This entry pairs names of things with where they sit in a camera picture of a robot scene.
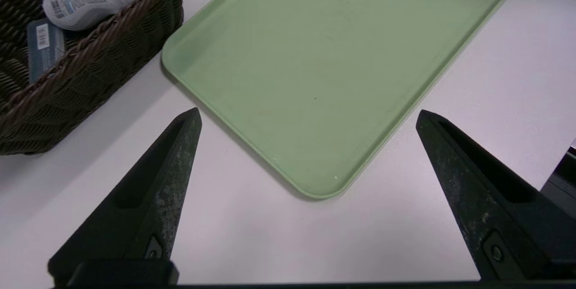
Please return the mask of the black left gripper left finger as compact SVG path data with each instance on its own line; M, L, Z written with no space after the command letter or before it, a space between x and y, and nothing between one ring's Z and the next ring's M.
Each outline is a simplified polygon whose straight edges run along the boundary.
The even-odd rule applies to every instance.
M55 286L173 286L171 261L202 120L177 115L49 259Z

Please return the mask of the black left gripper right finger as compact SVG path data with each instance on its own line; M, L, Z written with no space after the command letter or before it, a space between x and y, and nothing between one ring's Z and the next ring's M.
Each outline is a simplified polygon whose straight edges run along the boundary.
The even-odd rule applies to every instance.
M436 113L416 131L482 280L575 280L575 217L557 199Z

